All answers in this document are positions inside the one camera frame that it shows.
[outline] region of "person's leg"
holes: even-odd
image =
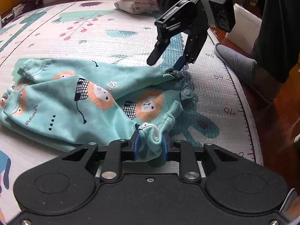
[[[271,102],[279,93],[281,83],[298,61],[300,32],[297,17],[300,0],[266,0],[259,36],[253,58],[246,58],[223,46],[216,45],[217,55],[242,80]]]

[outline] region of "mint green baby clothing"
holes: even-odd
[[[0,121],[42,144],[69,151],[76,144],[107,146],[139,126],[140,161],[161,153],[169,132],[193,98],[181,72],[77,59],[30,59],[18,74],[27,84],[8,89]]]

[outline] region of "printed number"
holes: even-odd
[[[206,53],[206,56],[208,56],[208,57],[210,57],[210,58],[214,58],[214,55],[213,55],[213,54]]]
[[[240,156],[240,157],[243,157],[244,156],[244,153],[243,152],[240,152],[239,154],[236,153],[236,155]]]
[[[214,78],[215,78],[215,79],[223,80],[223,77],[222,77],[222,76],[218,76],[218,75],[214,75]]]
[[[225,107],[224,112],[229,113],[229,108]],[[235,112],[232,112],[232,108],[230,107],[230,114],[236,114]]]

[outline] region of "floor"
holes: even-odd
[[[81,0],[59,0],[51,4]],[[216,30],[219,41],[230,48],[247,55],[242,49],[225,38],[226,33]],[[264,165],[280,173],[289,188],[300,190],[300,161],[294,147],[294,138],[300,133],[300,66],[290,72],[288,81],[274,103],[266,104],[247,85],[242,83],[246,98],[252,110]]]

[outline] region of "black net print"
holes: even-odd
[[[77,88],[75,93],[75,101],[84,100],[88,98],[88,84],[89,81],[83,78],[79,78],[77,82]]]
[[[170,74],[170,75],[172,75],[174,77],[173,71],[165,72],[165,74]]]
[[[129,117],[131,120],[135,119],[135,117],[136,117],[136,110],[135,110],[136,107],[137,107],[136,102],[126,101],[124,104],[123,111],[125,112],[127,117]]]

